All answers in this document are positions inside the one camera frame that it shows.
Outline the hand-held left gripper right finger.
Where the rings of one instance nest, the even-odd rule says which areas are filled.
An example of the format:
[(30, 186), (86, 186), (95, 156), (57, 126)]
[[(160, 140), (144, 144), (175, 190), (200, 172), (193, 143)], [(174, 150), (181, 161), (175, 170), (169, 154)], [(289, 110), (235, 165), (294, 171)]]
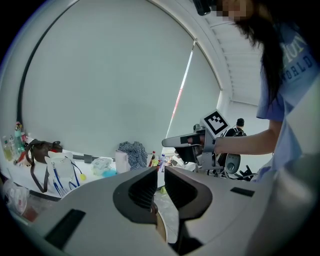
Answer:
[(165, 188), (178, 210), (174, 251), (180, 256), (253, 256), (252, 240), (274, 176), (248, 182), (166, 167)]

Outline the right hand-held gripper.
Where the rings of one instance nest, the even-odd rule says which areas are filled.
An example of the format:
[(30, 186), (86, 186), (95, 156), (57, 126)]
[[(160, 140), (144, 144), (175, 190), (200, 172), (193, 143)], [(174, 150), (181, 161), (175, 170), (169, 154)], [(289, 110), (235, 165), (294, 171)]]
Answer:
[(175, 148), (175, 153), (184, 163), (196, 163), (199, 174), (214, 174), (223, 168), (218, 164), (215, 153), (217, 139), (229, 127), (229, 124), (216, 109), (202, 117), (194, 125), (195, 134), (186, 134), (162, 140), (162, 146)]

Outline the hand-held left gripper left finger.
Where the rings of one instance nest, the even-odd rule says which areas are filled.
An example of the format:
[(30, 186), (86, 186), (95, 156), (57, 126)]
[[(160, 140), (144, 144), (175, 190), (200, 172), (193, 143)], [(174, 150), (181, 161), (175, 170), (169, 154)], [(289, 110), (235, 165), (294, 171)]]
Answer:
[(157, 186), (153, 167), (98, 179), (18, 226), (45, 256), (177, 256), (151, 211)]

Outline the person's right forearm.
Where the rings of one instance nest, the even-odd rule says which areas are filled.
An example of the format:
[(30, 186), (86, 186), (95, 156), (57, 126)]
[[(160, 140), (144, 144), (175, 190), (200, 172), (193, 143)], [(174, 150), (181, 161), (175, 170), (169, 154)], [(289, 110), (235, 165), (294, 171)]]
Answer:
[(266, 155), (275, 151), (282, 122), (270, 120), (268, 129), (249, 136), (219, 137), (215, 154)]

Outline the black chair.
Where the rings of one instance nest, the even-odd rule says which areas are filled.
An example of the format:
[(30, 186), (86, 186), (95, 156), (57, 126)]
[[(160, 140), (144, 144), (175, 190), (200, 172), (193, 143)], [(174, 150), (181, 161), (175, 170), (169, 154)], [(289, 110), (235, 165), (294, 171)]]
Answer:
[(246, 167), (245, 171), (242, 171), (242, 170), (239, 171), (240, 177), (238, 178), (238, 180), (250, 182), (258, 174), (253, 173), (248, 165), (246, 165), (245, 167)]

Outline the grey rectangular block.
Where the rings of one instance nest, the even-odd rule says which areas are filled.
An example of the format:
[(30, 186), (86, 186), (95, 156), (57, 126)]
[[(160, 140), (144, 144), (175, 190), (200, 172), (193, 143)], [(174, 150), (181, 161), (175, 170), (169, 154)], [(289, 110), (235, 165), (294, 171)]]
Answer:
[(91, 164), (94, 160), (94, 157), (92, 155), (88, 155), (88, 154), (84, 154), (84, 155), (73, 154), (72, 158), (74, 160), (84, 161), (84, 163), (86, 163), (86, 164)]

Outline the white box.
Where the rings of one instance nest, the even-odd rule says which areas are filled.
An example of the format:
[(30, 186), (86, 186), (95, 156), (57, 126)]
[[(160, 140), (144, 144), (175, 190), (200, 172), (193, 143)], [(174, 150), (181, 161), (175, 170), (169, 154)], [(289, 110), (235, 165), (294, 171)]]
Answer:
[(117, 174), (126, 173), (131, 170), (129, 157), (126, 152), (122, 152), (119, 150), (115, 151), (115, 169)]

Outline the narrow grey roller blind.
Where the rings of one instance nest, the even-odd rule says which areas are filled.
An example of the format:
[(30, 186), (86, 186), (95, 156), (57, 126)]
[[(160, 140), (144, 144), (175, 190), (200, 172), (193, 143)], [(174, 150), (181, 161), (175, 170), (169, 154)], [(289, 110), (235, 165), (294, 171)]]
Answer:
[(210, 63), (194, 42), (165, 137), (191, 133), (194, 124), (216, 109), (220, 92)]

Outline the white paper bag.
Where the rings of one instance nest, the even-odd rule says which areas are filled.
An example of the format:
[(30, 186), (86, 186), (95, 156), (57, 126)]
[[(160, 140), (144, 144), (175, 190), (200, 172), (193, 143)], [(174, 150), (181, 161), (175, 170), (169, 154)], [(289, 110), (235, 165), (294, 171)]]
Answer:
[(77, 187), (71, 155), (71, 153), (49, 151), (48, 157), (45, 157), (48, 180), (61, 198)]

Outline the black handbag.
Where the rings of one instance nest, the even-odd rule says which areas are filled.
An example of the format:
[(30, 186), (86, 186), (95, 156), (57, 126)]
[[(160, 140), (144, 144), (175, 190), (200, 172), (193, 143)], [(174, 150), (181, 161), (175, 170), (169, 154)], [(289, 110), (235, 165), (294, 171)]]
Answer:
[(61, 146), (60, 141), (54, 141), (54, 142), (47, 142), (47, 141), (40, 141), (37, 139), (33, 139), (30, 143), (27, 144), (25, 147), (25, 158), (27, 162), (30, 164), (30, 174), (31, 177), (38, 187), (38, 189), (42, 193), (46, 193), (48, 191), (48, 178), (49, 178), (49, 172), (46, 168), (44, 172), (44, 180), (43, 180), (43, 186), (38, 181), (34, 171), (35, 171), (35, 161), (45, 164), (45, 157), (49, 156), (49, 152), (54, 153), (62, 153), (63, 147)]

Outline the pink-capped green bottle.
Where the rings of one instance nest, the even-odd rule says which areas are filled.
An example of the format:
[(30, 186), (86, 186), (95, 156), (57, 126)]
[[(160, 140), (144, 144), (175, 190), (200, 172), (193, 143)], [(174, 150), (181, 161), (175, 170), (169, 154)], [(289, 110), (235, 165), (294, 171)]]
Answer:
[(14, 128), (14, 138), (15, 138), (15, 145), (17, 147), (17, 151), (19, 153), (22, 153), (25, 151), (24, 142), (22, 139), (22, 130), (21, 130), (21, 124), (20, 122), (16, 122), (15, 128)]

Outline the yellow liquid bottle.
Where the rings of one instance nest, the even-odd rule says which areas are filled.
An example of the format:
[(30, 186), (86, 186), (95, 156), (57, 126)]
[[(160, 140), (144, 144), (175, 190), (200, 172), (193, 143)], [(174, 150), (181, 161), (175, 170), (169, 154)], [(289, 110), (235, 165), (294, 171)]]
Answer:
[(7, 137), (3, 136), (2, 140), (3, 140), (3, 153), (5, 156), (5, 159), (10, 162), (13, 160), (13, 154), (12, 154), (10, 145), (8, 143)]

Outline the wide grey roller blind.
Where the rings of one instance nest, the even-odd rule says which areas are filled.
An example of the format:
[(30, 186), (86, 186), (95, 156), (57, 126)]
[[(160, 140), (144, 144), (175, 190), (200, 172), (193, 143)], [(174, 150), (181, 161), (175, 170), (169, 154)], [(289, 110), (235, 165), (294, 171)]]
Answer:
[(113, 157), (122, 142), (160, 152), (192, 45), (147, 0), (78, 0), (32, 58), (23, 125), (77, 153)]

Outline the person's blue shirt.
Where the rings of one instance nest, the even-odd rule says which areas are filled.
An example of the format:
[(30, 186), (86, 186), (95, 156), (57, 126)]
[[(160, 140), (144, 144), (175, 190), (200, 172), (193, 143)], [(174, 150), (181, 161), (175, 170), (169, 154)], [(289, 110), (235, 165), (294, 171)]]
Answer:
[(265, 71), (261, 71), (261, 93), (257, 118), (282, 123), (269, 162), (254, 182), (265, 173), (305, 154), (320, 153), (320, 60), (294, 24), (274, 25), (283, 53), (283, 69), (277, 96), (269, 99)]

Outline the black wall pipe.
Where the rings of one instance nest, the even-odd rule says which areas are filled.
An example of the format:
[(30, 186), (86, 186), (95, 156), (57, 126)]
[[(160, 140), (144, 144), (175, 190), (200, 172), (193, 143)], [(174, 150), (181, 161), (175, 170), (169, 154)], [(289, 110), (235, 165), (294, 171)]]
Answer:
[(16, 121), (21, 124), (23, 124), (23, 94), (24, 94), (25, 82), (26, 82), (26, 77), (27, 77), (31, 62), (35, 56), (35, 53), (38, 50), (41, 42), (43, 41), (43, 39), (45, 38), (47, 33), (54, 26), (54, 24), (78, 1), (79, 0), (75, 0), (72, 3), (70, 3), (67, 6), (67, 8), (53, 20), (53, 22), (47, 27), (47, 29), (40, 36), (40, 38), (38, 39), (37, 43), (35, 44), (33, 50), (31, 51), (31, 54), (29, 55), (29, 58), (27, 60), (27, 63), (25, 65), (23, 73), (22, 73), (22, 77), (21, 77), (20, 84), (19, 84), (18, 96), (17, 96)]

